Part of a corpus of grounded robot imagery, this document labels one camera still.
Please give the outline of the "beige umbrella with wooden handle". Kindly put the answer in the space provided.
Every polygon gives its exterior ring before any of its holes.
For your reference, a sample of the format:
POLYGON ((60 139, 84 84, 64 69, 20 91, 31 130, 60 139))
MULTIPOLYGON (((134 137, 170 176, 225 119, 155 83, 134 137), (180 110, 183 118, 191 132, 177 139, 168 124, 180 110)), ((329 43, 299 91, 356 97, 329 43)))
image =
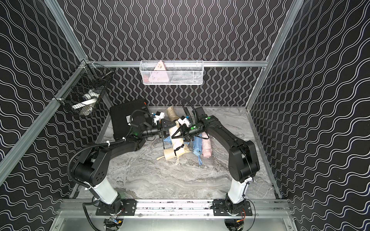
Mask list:
POLYGON ((172 142, 173 152, 176 157, 175 165, 179 164, 179 158, 185 153, 185 144, 183 138, 173 138, 181 135, 180 124, 178 121, 175 121, 176 126, 169 129, 169 134, 172 142))

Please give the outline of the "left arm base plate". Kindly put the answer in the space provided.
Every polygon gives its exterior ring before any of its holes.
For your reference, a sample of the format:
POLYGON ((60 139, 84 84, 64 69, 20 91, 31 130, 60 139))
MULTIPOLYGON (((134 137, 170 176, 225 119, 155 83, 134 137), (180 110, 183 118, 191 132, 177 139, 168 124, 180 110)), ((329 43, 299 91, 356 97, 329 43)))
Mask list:
POLYGON ((108 205, 100 202, 95 215, 96 216, 134 216, 136 211, 137 201, 134 199, 121 199, 120 202, 115 201, 108 205))

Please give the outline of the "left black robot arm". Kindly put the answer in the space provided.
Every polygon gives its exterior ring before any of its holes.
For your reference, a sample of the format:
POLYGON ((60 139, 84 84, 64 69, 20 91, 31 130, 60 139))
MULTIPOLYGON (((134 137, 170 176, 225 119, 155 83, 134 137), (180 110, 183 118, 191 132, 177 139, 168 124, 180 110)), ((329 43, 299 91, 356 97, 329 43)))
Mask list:
POLYGON ((110 161, 120 155, 140 150, 151 136, 164 137, 175 122, 161 119, 154 122, 154 115, 145 110, 134 110, 129 118, 129 130, 115 142, 93 144, 77 152, 67 166, 73 182, 85 187, 100 202, 113 205, 118 192, 110 185, 107 174, 110 161))

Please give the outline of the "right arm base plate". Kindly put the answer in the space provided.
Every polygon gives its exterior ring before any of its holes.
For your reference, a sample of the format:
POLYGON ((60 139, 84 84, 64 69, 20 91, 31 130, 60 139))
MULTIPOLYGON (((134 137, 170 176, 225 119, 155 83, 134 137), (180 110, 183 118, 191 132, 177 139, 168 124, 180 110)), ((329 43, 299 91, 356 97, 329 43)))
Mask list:
POLYGON ((251 204, 247 200, 233 204, 228 199, 215 199, 210 209, 213 210, 215 216, 248 217, 253 215, 251 204))

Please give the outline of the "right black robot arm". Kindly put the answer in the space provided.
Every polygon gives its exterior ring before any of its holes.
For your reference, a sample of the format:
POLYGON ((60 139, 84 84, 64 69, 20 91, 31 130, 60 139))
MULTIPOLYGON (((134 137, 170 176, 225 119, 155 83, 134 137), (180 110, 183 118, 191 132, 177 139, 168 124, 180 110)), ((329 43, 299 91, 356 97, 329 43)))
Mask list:
POLYGON ((225 128, 215 116, 208 116, 202 107, 193 109, 195 123, 189 127, 181 125, 171 136, 173 139, 184 139, 186 142, 205 132, 215 138, 228 151, 228 170, 232 184, 226 200, 230 204, 240 204, 245 200, 248 182, 260 170, 255 144, 244 141, 225 128))

